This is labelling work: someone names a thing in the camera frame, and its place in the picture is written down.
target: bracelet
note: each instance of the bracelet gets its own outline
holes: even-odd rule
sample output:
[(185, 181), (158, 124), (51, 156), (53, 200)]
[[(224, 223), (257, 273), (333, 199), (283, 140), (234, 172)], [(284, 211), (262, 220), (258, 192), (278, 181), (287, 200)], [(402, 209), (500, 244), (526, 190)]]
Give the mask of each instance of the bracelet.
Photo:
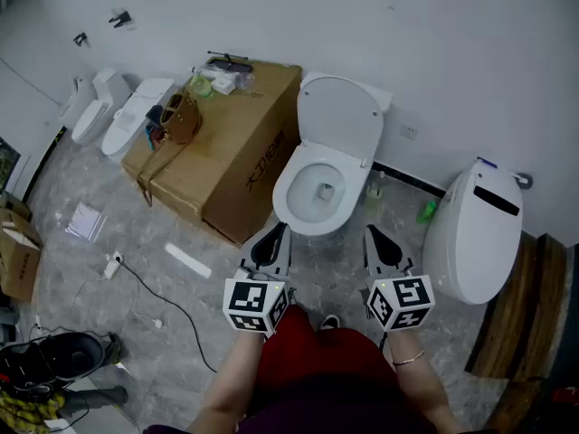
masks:
[(394, 366), (406, 365), (407, 363), (411, 363), (411, 362), (413, 362), (414, 360), (419, 359), (419, 358), (422, 357), (423, 355), (424, 355), (424, 349), (422, 349), (422, 350), (418, 353), (418, 355), (416, 355), (414, 358), (411, 358), (411, 359), (409, 359), (409, 360), (402, 360), (401, 362), (392, 362), (392, 364), (393, 364)]

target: white box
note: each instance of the white box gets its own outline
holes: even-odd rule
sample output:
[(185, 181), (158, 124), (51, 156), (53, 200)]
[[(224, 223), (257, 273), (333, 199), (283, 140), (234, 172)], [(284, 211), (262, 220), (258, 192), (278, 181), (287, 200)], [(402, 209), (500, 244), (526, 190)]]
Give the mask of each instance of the white box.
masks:
[(271, 335), (290, 304), (284, 281), (225, 280), (223, 313), (233, 328)]
[(214, 90), (222, 93), (223, 95), (229, 95), (232, 91), (235, 90), (235, 84), (225, 77), (218, 77), (213, 82), (211, 82), (211, 86)]
[(367, 302), (385, 331), (420, 326), (434, 308), (428, 275), (375, 280)]

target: smart toilet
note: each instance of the smart toilet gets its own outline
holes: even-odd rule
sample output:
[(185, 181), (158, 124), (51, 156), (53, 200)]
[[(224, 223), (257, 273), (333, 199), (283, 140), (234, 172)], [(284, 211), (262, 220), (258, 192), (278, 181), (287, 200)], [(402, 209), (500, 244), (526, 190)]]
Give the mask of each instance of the smart toilet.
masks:
[(177, 91), (172, 79), (146, 79), (131, 95), (127, 103), (114, 115), (104, 139), (102, 152), (120, 163), (149, 120), (146, 114), (155, 105), (163, 105)]
[(100, 138), (132, 92), (122, 76), (111, 68), (99, 72), (92, 85), (98, 98), (84, 110), (72, 130), (72, 139), (79, 145), (88, 145)]
[(325, 237), (352, 214), (392, 94), (338, 76), (310, 72), (301, 82), (301, 143), (273, 189), (273, 208), (296, 233)]
[(422, 271), (447, 296), (467, 304), (488, 302), (508, 279), (522, 222), (515, 179), (477, 161), (454, 181), (434, 214)]

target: person's arm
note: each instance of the person's arm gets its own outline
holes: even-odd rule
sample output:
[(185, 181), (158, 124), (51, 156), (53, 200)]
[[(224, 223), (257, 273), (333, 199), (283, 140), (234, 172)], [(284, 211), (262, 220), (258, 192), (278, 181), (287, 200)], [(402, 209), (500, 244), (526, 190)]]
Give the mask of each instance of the person's arm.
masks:
[(205, 393), (199, 415), (189, 426), (194, 434), (230, 434), (252, 398), (263, 335), (240, 332), (227, 359)]
[[(413, 359), (422, 347), (414, 331), (388, 333), (388, 343), (394, 362)], [(396, 377), (406, 398), (412, 402), (441, 434), (464, 432), (454, 418), (442, 383), (425, 355), (411, 363), (397, 365)]]

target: brown bag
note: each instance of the brown bag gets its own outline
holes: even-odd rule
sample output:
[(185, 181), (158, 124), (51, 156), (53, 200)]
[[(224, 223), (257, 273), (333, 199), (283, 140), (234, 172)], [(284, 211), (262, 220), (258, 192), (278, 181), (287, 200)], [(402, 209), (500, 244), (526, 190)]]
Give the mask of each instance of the brown bag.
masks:
[[(186, 91), (181, 90), (175, 93), (167, 102), (163, 113), (161, 114), (161, 127), (165, 130), (165, 136), (162, 139), (161, 146), (156, 148), (147, 161), (143, 164), (137, 175), (137, 183), (148, 206), (153, 205), (153, 195), (151, 193), (151, 180), (155, 178), (167, 165), (179, 156), (179, 154), (191, 143), (191, 140), (197, 135), (201, 128), (202, 118), (197, 102)], [(166, 143), (173, 141), (180, 145), (170, 159), (164, 162), (158, 169), (155, 169), (146, 182), (142, 182), (140, 177), (145, 171), (147, 164), (157, 153), (157, 151)]]

